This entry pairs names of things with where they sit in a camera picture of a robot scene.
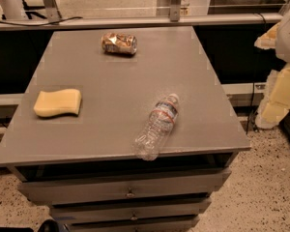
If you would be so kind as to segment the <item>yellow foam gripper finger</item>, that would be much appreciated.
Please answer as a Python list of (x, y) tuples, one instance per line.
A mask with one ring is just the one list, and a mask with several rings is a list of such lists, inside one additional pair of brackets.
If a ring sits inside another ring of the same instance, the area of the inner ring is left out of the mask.
[(257, 109), (255, 124), (260, 129), (272, 129), (290, 110), (290, 64), (281, 71), (271, 70), (264, 98)]
[(258, 37), (254, 45), (260, 49), (275, 49), (276, 48), (276, 34), (279, 23), (271, 27), (266, 33)]

